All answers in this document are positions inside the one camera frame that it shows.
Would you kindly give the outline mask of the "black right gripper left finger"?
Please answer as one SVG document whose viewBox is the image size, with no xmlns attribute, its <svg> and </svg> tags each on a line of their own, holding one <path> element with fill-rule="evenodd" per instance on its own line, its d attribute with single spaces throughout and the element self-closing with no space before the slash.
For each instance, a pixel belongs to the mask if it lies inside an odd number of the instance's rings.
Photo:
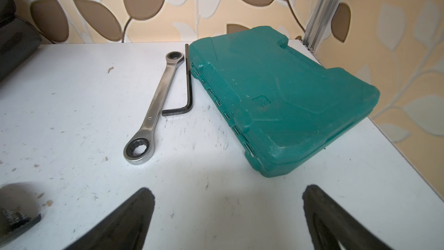
<svg viewBox="0 0 444 250">
<path fill-rule="evenodd" d="M 155 196 L 141 188 L 68 250 L 141 250 L 154 213 Z"/>
</svg>

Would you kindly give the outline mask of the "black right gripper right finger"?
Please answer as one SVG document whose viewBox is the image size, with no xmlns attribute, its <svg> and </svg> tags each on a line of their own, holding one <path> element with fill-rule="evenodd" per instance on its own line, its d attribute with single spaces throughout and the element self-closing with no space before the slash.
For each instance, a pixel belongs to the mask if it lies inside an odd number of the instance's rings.
<svg viewBox="0 0 444 250">
<path fill-rule="evenodd" d="M 389 250 L 317 185 L 306 187 L 302 195 L 304 212 L 316 250 Z"/>
</svg>

